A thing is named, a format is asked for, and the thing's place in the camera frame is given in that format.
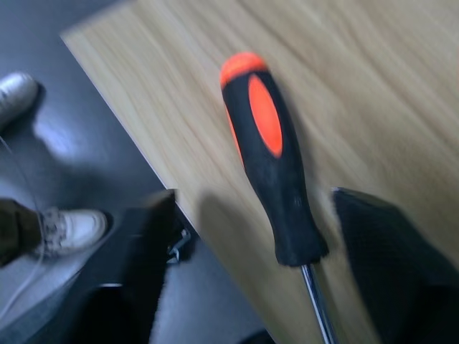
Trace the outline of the orange and black screwdriver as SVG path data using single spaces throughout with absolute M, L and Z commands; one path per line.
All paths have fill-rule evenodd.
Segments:
M 300 146 L 288 106 L 265 60 L 240 52 L 219 76 L 224 106 L 247 178 L 268 216 L 279 264 L 299 267 L 325 344 L 338 344 L 314 264 L 328 254 L 306 191 Z

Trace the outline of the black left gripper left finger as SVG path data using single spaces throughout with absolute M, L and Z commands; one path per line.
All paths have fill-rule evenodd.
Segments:
M 73 344 L 148 344 L 174 228 L 173 189 L 129 208 L 80 273 Z

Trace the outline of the dark trouser leg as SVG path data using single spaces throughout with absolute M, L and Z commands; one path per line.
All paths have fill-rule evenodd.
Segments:
M 36 249 L 41 238 L 36 211 L 0 198 L 0 267 Z

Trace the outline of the white sneaker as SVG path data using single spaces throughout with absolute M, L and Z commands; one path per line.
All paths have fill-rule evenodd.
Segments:
M 0 79 L 0 131 L 33 106 L 39 83 L 25 72 L 12 72 Z
M 51 208 L 40 214 L 42 239 L 34 250 L 46 258 L 62 257 L 97 244 L 108 230 L 105 214 L 94 209 Z

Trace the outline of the metal table bracket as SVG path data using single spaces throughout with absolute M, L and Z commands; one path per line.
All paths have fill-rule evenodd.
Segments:
M 168 247 L 168 264 L 178 264 L 181 261 L 182 249 L 191 240 L 191 234 L 188 229 L 180 231 L 180 237 L 171 246 Z

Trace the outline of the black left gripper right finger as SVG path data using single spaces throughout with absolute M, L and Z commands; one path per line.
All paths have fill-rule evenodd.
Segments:
M 382 344 L 459 344 L 459 270 L 396 206 L 346 188 L 333 202 Z

